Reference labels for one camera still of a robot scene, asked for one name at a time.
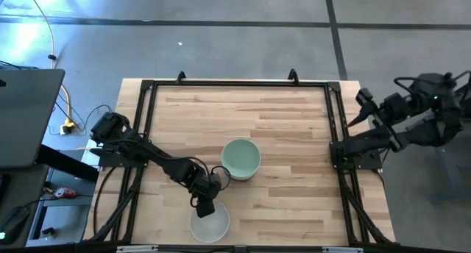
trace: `light green bowl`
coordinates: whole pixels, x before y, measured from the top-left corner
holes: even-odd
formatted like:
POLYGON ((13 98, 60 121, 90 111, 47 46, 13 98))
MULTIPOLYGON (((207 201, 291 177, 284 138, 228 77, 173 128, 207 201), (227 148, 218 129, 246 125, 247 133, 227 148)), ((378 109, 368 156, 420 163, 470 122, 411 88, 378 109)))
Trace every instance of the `light green bowl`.
POLYGON ((247 139, 230 141, 221 154, 222 165, 234 180, 248 180, 260 168, 262 161, 258 147, 247 139))

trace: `metal bracket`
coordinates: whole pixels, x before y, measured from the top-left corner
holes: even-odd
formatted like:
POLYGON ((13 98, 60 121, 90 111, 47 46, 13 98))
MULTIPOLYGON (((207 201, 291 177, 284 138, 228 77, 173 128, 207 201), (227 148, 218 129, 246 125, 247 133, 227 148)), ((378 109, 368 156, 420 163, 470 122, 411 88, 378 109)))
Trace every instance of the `metal bracket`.
POLYGON ((177 84, 180 84, 184 78, 186 78, 185 72, 181 71, 177 77, 177 84))
POLYGON ((327 246, 322 248, 324 253, 363 253, 361 248, 327 246))
POLYGON ((154 84, 153 80, 142 80, 141 90, 148 90, 154 84))
POLYGON ((144 168, 148 160, 136 160, 122 157, 111 149, 91 149, 90 152, 100 157, 99 166, 116 168, 144 168))
POLYGON ((142 245, 142 246, 118 246, 116 253, 135 253, 135 252, 156 252, 158 246, 142 245))
POLYGON ((383 168, 378 150, 370 150, 353 158, 356 169, 378 170, 383 168))
POLYGON ((300 83, 300 79, 297 77, 297 73, 294 68, 289 71, 288 80, 293 80, 293 83, 295 85, 298 85, 300 83))
POLYGON ((332 89, 333 91, 335 91, 335 92, 337 92, 337 93, 340 93, 340 92, 341 92, 340 82, 338 82, 338 81, 329 81, 329 82, 327 82, 327 85, 328 85, 329 88, 332 89))
POLYGON ((345 157, 342 150, 342 142, 330 142, 330 158, 334 169, 365 169, 378 170, 383 168, 378 150, 370 150, 364 154, 358 154, 351 158, 345 157))
POLYGON ((330 158, 332 160, 332 166, 334 169, 352 169, 353 163, 343 156, 341 142, 330 142, 330 158))
POLYGON ((249 253, 246 246, 234 246, 233 253, 249 253))

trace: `wooden tabletop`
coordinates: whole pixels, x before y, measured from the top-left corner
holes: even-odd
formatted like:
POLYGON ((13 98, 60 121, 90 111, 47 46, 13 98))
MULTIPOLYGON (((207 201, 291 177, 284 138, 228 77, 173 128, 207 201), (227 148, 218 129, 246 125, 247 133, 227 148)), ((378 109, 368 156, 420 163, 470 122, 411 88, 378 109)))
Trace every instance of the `wooden tabletop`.
MULTIPOLYGON (((123 80, 116 106, 116 112, 127 116, 131 123, 141 80, 123 80)), ((359 88, 356 81, 341 82, 348 121, 360 109, 355 102, 359 88)), ((368 128, 363 122, 350 133, 368 128)), ((262 163, 253 178, 232 182, 216 198, 230 214, 229 231, 217 243, 347 245, 339 181, 327 147, 330 128, 321 88, 158 88, 150 139, 164 151, 175 157, 196 156, 211 167, 221 165, 222 148, 234 138, 255 142, 262 163)), ((123 170, 117 168, 105 184, 98 208, 99 228, 116 207, 123 170)), ((106 170, 100 173, 96 191, 105 174, 106 170)), ((365 210, 384 235, 394 240, 378 175, 359 171, 358 180, 365 210)), ((189 203, 185 188, 172 182, 157 165, 149 164, 141 185, 132 243, 199 244, 189 230, 193 210, 189 203)), ((84 238, 93 235, 92 212, 93 206, 84 238)), ((124 215, 120 237, 127 211, 124 215)), ((353 219, 360 237, 355 213, 353 219)))

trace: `gray floor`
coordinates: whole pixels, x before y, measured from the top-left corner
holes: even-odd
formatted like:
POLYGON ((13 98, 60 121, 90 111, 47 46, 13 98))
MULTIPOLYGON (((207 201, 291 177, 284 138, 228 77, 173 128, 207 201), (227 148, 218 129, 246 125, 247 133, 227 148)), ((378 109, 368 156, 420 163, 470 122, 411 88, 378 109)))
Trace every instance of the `gray floor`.
MULTIPOLYGON (((333 0, 342 23, 469 24, 469 0, 333 0)), ((38 0, 47 15, 135 20, 328 22, 325 0, 38 0)), ((0 18, 39 15, 31 0, 4 0, 0 18)), ((58 68, 77 112, 115 107, 124 77, 339 79, 328 28, 221 26, 53 25, 58 68)), ((348 79, 370 88, 377 101, 398 91, 392 79, 422 72, 471 69, 471 30, 340 29, 348 79)), ((0 24, 0 59, 47 68, 45 24, 0 24)), ((58 132, 64 116, 50 122, 58 132)), ((100 116, 94 113, 90 124, 100 116)), ((88 136, 53 136, 56 149, 84 146, 88 136)), ((390 154, 386 196, 397 241, 409 246, 471 250, 471 202, 433 205, 443 175, 432 149, 411 146, 390 154)))

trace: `white cable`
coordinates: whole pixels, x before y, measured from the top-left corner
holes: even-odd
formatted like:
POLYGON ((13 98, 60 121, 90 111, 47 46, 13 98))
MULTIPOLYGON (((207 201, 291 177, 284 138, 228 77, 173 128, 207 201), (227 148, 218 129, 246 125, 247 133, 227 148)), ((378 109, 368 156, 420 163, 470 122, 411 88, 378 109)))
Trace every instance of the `white cable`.
MULTIPOLYGON (((39 7, 38 2, 36 0, 33 0, 33 1, 36 4, 36 7, 38 7, 39 11, 41 12, 41 15, 43 15, 43 18, 47 23, 47 27, 49 28, 49 35, 51 35, 51 55, 55 57, 55 55, 54 55, 54 35, 52 34, 51 24, 49 23, 49 20, 47 19, 46 14, 44 14, 44 11, 41 9, 41 7, 39 7)), ((49 58, 49 61, 51 61, 51 69, 54 69, 53 59, 49 58)), ((67 119, 65 120, 65 124, 67 124, 68 122, 72 122, 72 120, 71 120, 70 98, 69 98, 69 95, 68 95, 68 91, 64 87, 64 84, 62 84, 60 86, 60 88, 63 90, 63 92, 65 94, 65 99, 66 99, 67 105, 68 105, 67 106, 67 119)))
MULTIPOLYGON (((51 24, 49 24, 49 20, 47 19, 41 7, 39 7, 39 4, 36 2, 36 0, 33 0, 33 1, 36 4, 36 7, 38 7, 41 14, 43 15, 44 20, 47 23, 47 27, 49 28, 49 34, 51 35, 51 54, 54 55, 54 35, 52 34, 51 24)), ((52 59, 49 59, 49 60, 51 61, 51 69, 54 69, 54 62, 52 61, 52 59)))

